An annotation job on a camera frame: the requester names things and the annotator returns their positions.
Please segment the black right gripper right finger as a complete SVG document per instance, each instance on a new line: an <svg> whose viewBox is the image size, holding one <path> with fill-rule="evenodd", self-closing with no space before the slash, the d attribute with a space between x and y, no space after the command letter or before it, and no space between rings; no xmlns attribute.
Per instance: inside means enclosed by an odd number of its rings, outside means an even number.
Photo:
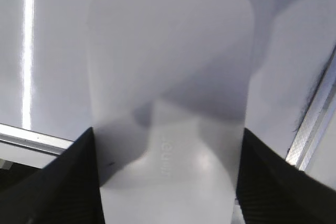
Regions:
<svg viewBox="0 0 336 224"><path fill-rule="evenodd" d="M245 223L335 223L335 190L244 129L236 195Z"/></svg>

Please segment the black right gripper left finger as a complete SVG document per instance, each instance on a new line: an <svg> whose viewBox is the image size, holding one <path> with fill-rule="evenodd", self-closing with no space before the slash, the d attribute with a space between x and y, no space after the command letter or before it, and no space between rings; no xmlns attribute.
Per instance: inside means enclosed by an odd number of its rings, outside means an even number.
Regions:
<svg viewBox="0 0 336 224"><path fill-rule="evenodd" d="M1 192L1 223L104 223L93 129Z"/></svg>

